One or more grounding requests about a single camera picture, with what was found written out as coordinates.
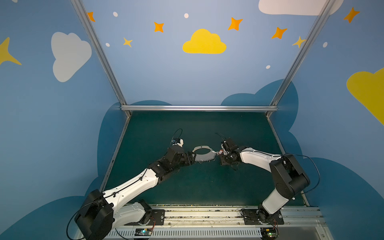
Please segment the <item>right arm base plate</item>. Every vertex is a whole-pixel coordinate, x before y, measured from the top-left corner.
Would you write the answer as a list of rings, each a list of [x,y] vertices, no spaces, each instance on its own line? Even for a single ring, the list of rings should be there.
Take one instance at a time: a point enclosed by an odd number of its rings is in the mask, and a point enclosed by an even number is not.
[[[281,211],[269,214],[261,209],[241,209],[240,214],[245,225],[283,225],[284,220]]]

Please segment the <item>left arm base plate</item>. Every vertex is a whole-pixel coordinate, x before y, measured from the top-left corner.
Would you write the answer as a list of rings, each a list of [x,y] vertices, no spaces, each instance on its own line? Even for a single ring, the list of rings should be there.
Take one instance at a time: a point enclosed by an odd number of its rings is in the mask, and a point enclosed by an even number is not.
[[[125,226],[163,226],[164,221],[165,210],[149,210],[138,222],[127,223]]]

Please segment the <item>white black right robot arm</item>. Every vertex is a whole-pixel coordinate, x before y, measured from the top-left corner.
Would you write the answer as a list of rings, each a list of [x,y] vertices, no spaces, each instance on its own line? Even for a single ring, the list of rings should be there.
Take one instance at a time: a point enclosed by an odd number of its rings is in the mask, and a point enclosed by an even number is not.
[[[310,178],[293,155],[275,155],[235,144],[228,138],[221,143],[219,154],[223,165],[250,164],[272,174],[275,189],[259,206],[261,215],[269,217],[311,183]]]

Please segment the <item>grey oval keyring plate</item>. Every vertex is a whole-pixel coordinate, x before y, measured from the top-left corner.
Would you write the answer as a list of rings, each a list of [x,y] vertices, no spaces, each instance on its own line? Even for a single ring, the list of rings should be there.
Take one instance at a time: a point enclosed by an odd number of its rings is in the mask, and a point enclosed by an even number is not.
[[[200,151],[200,150],[207,150],[208,152],[205,154],[197,153],[197,151]],[[193,149],[193,153],[195,154],[195,162],[196,163],[209,162],[209,161],[214,160],[217,156],[217,152],[215,152],[209,146],[197,146]]]

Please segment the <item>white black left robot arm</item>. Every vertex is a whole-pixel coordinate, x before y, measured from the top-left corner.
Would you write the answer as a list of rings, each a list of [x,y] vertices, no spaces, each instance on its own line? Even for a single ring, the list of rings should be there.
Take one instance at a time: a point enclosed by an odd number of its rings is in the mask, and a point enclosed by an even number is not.
[[[149,164],[131,180],[104,192],[98,189],[90,192],[72,216],[83,238],[102,240],[114,228],[147,219],[151,208],[143,201],[132,204],[128,211],[120,210],[141,193],[168,179],[174,171],[193,165],[196,156],[196,153],[186,152],[180,145],[173,145],[163,157]]]

